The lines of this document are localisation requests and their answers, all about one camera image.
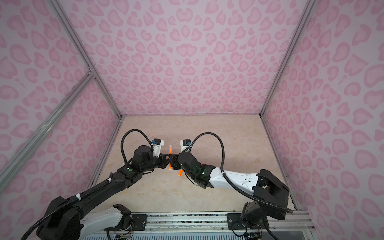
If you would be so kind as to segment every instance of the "beige tabletop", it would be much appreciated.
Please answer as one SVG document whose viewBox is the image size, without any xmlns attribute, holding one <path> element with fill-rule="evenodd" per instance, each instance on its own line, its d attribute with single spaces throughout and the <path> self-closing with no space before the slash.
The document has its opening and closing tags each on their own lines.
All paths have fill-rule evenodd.
<svg viewBox="0 0 384 240">
<path fill-rule="evenodd" d="M 126 117 L 98 182 L 124 164 L 120 141 L 124 133 L 133 128 L 142 130 L 150 140 L 164 140 L 162 153 L 168 153 L 169 145 L 173 153 L 179 153 L 180 140 L 193 140 L 208 131 L 216 133 L 225 147 L 225 170 L 258 173 L 260 169 L 267 169 L 284 182 L 259 115 Z M 132 132 L 126 137 L 127 159 L 139 145 L 147 145 L 140 133 Z M 201 163 L 220 166 L 221 147 L 214 136 L 200 137 L 192 153 Z M 244 203 L 252 201 L 232 189 L 194 186 L 184 174 L 179 177 L 178 173 L 179 170 L 168 168 L 155 169 L 132 187 L 104 201 L 93 212 L 119 203 L 132 212 L 241 211 Z M 288 207 L 293 209 L 291 200 Z"/>
</svg>

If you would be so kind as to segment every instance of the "orange marker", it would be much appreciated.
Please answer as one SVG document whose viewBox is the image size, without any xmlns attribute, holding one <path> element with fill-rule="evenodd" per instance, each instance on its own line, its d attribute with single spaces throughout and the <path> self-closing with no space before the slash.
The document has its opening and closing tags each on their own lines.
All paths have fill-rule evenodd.
<svg viewBox="0 0 384 240">
<path fill-rule="evenodd" d="M 172 145 L 169 145 L 169 154 L 172 154 Z M 169 169 L 169 170 L 172 169 L 172 167 L 170 166 L 170 162 L 169 162 L 168 169 Z"/>
</svg>

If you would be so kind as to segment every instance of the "robotic arm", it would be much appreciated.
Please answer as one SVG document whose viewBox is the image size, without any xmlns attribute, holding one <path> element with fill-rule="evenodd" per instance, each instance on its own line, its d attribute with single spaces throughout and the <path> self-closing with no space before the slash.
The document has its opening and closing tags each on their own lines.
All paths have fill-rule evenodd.
<svg viewBox="0 0 384 240">
<path fill-rule="evenodd" d="M 254 196 L 251 198 L 255 199 L 253 202 L 244 205 L 241 215 L 243 225 L 247 228 L 256 228 L 258 221 L 266 216 L 284 220 L 285 212 L 291 211 L 286 208 L 288 187 L 271 172 L 262 169 L 258 174 L 243 174 L 221 171 L 219 167 L 201 164 L 190 152 L 192 144 L 189 139 L 182 140 L 180 154 L 161 154 L 164 141 L 160 139 L 154 139 L 151 147 L 139 146 L 133 158 L 115 173 L 110 173 L 109 179 L 68 199 L 57 197 L 52 200 L 45 216 L 35 223 L 22 239 L 26 239 L 36 227 L 37 236 L 42 240 L 77 240 L 109 227 L 120 230 L 132 227 L 131 212 L 121 204 L 106 211 L 91 214 L 89 212 L 109 197 L 135 184 L 143 174 L 149 173 L 147 171 L 164 169 L 169 163 L 174 170 L 182 169 L 204 189 L 237 187 L 249 196 Z"/>
</svg>

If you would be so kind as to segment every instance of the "marble-patterned surface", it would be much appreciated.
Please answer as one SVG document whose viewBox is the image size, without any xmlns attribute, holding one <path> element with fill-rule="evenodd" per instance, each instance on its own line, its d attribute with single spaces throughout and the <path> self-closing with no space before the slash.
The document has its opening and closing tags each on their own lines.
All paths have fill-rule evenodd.
<svg viewBox="0 0 384 240">
<path fill-rule="evenodd" d="M 259 115 L 232 115 L 126 117 L 99 182 L 123 165 L 120 141 L 124 133 L 133 128 L 142 130 L 150 140 L 164 140 L 161 151 L 164 153 L 169 151 L 169 145 L 172 145 L 173 153 L 180 152 L 182 139 L 193 140 L 202 132 L 214 132 L 225 147 L 225 170 L 253 173 L 268 169 L 284 181 Z M 146 140 L 140 133 L 130 133 L 124 143 L 127 159 L 133 156 L 139 145 L 145 144 Z M 220 166 L 221 148 L 214 136 L 199 138 L 192 152 L 201 163 Z M 179 177 L 178 173 L 178 170 L 168 168 L 155 169 L 129 189 L 104 201 L 94 211 L 108 209 L 117 203 L 132 212 L 241 211 L 244 203 L 251 201 L 232 189 L 194 186 L 184 174 Z M 293 209 L 291 201 L 288 207 Z"/>
</svg>

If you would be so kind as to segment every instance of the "pink patterned wallpaper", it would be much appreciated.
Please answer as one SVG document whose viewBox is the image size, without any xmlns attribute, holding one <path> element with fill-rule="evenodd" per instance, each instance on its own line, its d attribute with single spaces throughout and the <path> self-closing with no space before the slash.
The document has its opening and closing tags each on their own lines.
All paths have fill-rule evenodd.
<svg viewBox="0 0 384 240">
<path fill-rule="evenodd" d="M 324 240 L 384 238 L 384 1 L 322 0 L 266 122 Z"/>
<path fill-rule="evenodd" d="M 85 190 L 116 123 L 91 82 L 0 196 L 0 238 L 20 239 L 51 200 Z"/>
<path fill-rule="evenodd" d="M 306 0 L 63 0 L 123 114 L 258 113 Z"/>
<path fill-rule="evenodd" d="M 44 0 L 0 3 L 0 172 L 85 75 Z"/>
</svg>

